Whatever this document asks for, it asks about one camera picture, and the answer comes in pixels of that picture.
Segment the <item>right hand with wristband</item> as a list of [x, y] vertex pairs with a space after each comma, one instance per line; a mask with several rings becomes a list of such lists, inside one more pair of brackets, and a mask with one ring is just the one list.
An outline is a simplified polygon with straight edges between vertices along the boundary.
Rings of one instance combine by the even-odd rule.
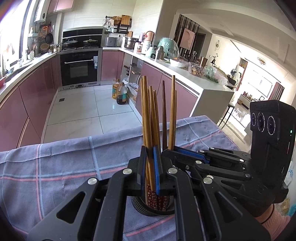
[[290, 216], [281, 215], [274, 204], [259, 217], [255, 218], [263, 227], [267, 229], [271, 240], [275, 240], [290, 222]]

